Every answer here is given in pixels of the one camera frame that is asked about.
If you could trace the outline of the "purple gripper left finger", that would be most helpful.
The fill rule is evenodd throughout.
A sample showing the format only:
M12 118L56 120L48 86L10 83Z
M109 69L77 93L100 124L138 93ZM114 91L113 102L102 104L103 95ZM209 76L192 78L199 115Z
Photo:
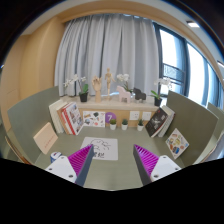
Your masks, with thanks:
M46 171L84 186L93 156L94 147L90 144L70 156L61 155L46 168Z

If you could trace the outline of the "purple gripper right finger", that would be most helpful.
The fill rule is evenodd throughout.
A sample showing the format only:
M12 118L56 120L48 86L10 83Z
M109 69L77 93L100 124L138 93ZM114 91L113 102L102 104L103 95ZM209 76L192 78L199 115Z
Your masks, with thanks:
M133 155L143 185L180 170L180 167L167 155L157 156L137 144L133 147Z

